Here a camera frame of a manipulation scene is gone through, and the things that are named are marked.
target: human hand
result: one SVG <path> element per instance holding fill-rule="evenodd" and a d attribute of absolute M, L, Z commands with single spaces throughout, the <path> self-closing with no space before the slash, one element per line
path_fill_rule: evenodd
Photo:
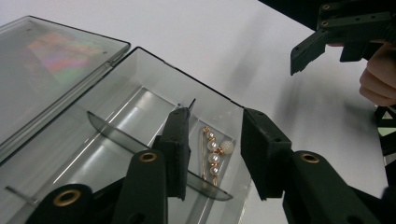
<path fill-rule="evenodd" d="M 361 75 L 361 95 L 376 105 L 396 105 L 396 48 L 385 43 Z"/>

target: pearl earring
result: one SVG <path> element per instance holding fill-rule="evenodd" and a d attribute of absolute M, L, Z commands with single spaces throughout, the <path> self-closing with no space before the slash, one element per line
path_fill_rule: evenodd
<path fill-rule="evenodd" d="M 207 157 L 207 160 L 210 164 L 209 173 L 212 175 L 213 185 L 217 185 L 218 182 L 218 175 L 219 175 L 219 162 L 220 162 L 220 155 L 223 154 L 231 154 L 233 153 L 233 142 L 231 141 L 223 141 L 220 145 L 216 142 L 215 134 L 210 132 L 210 128 L 205 126 L 201 132 L 201 154 L 202 154 L 202 179 L 206 180 L 205 176 L 205 153 L 204 153 L 204 138 L 207 138 L 206 147 L 210 151 L 210 154 Z"/>

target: pearl bead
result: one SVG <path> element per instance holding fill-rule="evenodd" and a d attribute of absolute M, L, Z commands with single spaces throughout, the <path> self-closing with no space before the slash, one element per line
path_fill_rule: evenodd
<path fill-rule="evenodd" d="M 212 138 L 214 138 L 214 137 L 215 137 L 215 134 L 212 133 L 212 132 L 208 132 L 208 133 L 206 134 L 206 138 L 207 138 L 207 139 L 212 139 Z"/>
<path fill-rule="evenodd" d="M 210 155 L 207 157 L 210 163 L 219 163 L 220 161 L 220 156 L 219 154 L 216 153 L 210 153 Z"/>
<path fill-rule="evenodd" d="M 210 174 L 217 176 L 220 172 L 220 169 L 217 166 L 210 167 Z"/>
<path fill-rule="evenodd" d="M 233 153 L 233 142 L 231 141 L 223 141 L 220 144 L 220 147 L 222 149 L 222 151 L 224 152 L 224 154 L 231 154 Z"/>
<path fill-rule="evenodd" d="M 207 149 L 209 149 L 209 151 L 214 151 L 218 147 L 219 147 L 219 144 L 217 144 L 215 141 L 209 141 L 207 143 Z"/>

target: white surface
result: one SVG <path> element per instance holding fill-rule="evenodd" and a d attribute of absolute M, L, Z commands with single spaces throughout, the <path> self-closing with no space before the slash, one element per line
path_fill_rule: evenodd
<path fill-rule="evenodd" d="M 349 185 L 376 197 L 387 185 L 374 107 L 358 93 L 365 62 L 327 49 L 290 77 L 290 51 L 312 32 L 258 1 L 0 2 L 0 24 L 25 15 L 141 46 L 267 114 L 294 150 L 321 154 Z M 261 202 L 252 188 L 243 223 L 264 222 L 287 222 L 281 200 Z"/>

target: screw hole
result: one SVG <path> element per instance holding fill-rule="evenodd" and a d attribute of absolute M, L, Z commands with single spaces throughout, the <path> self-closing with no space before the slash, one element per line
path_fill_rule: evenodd
<path fill-rule="evenodd" d="M 317 158 L 314 155 L 307 154 L 307 153 L 301 155 L 301 159 L 303 161 L 306 161 L 306 162 L 309 162 L 309 163 L 318 163 L 319 162 L 319 158 Z"/>
<path fill-rule="evenodd" d="M 81 192 L 77 189 L 68 189 L 58 194 L 53 200 L 53 204 L 58 207 L 64 207 L 74 203 L 81 196 Z"/>
<path fill-rule="evenodd" d="M 145 153 L 139 157 L 139 160 L 143 162 L 155 161 L 156 159 L 157 159 L 157 155 L 152 152 Z"/>

